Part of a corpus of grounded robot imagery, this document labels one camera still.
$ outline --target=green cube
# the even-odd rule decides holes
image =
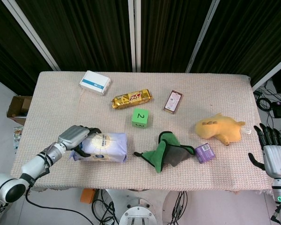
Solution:
[[[137,128],[146,128],[149,111],[145,109],[134,109],[132,116],[132,126]]]

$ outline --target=white box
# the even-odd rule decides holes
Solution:
[[[104,95],[110,83],[110,78],[88,70],[79,85],[83,89],[90,90],[99,95]]]

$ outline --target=green and gray cloth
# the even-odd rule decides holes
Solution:
[[[181,145],[172,132],[163,131],[159,135],[156,150],[143,153],[134,152],[134,155],[142,157],[155,167],[156,172],[160,173],[164,165],[177,166],[183,160],[194,156],[195,150],[192,146]]]

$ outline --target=blue label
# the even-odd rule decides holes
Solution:
[[[94,83],[94,82],[91,82],[91,81],[88,81],[88,80],[85,80],[85,79],[83,79],[82,82],[87,83],[87,84],[90,84],[90,85],[92,85],[92,86],[94,86],[94,87],[100,88],[100,89],[102,89],[102,90],[103,90],[103,88],[104,88],[104,87],[103,87],[102,85],[100,85],[100,84],[97,84],[97,83]]]

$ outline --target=gold wrapper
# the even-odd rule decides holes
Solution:
[[[148,89],[134,91],[128,94],[116,96],[112,102],[112,108],[125,109],[131,106],[146,103],[152,99]]]

